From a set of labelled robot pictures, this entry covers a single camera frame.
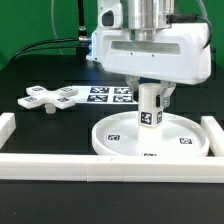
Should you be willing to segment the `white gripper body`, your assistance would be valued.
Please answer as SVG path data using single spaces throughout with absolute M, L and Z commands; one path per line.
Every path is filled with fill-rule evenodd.
M 89 59 L 108 72 L 183 84 L 198 84 L 211 74 L 205 23 L 173 24 L 157 30 L 153 41 L 135 41 L 123 29 L 98 27 Z

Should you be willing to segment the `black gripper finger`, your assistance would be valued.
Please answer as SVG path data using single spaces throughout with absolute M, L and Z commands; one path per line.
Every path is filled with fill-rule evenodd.
M 160 90 L 161 92 L 156 96 L 156 106 L 167 108 L 170 105 L 170 97 L 176 88 L 174 82 L 161 81 Z
M 134 100 L 138 100 L 139 99 L 139 77 L 127 75 L 126 83 L 128 87 L 130 88 L 132 98 Z

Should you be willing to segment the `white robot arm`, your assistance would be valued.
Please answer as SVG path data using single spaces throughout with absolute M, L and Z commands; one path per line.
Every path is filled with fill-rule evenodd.
M 178 15 L 174 0 L 97 0 L 98 25 L 87 59 L 124 74 L 133 91 L 140 77 L 159 80 L 160 105 L 178 83 L 202 83 L 211 74 L 208 20 Z

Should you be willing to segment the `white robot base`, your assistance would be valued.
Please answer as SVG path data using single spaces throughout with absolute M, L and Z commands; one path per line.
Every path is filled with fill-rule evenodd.
M 87 59 L 102 62 L 111 42 L 121 34 L 123 7 L 120 0 L 97 0 L 97 27 L 91 35 Z

